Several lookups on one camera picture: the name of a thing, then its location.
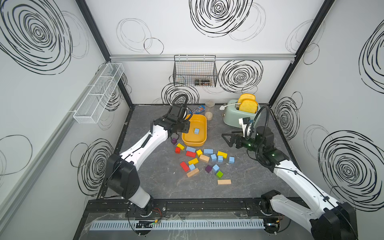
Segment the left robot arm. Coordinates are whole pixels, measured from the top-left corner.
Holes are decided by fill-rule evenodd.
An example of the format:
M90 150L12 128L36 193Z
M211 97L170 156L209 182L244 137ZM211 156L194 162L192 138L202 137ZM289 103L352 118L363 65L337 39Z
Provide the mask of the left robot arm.
M152 196L141 187L138 170L148 156L172 134L187 133L190 119L186 103L171 104L162 117L151 122L149 131L131 148L107 159L105 185L138 208L152 209Z

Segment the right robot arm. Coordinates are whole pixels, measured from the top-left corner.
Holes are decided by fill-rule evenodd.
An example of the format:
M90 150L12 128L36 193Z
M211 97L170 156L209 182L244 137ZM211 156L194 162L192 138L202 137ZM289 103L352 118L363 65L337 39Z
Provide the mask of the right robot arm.
M229 147L244 148L255 153L253 158L282 179L304 201L302 206L276 190L261 196L260 210L264 215L279 213L311 233L315 240L356 240L358 226L356 210L321 190L290 158L274 144L274 134L268 127L257 127L256 136L244 129L242 133L222 134Z

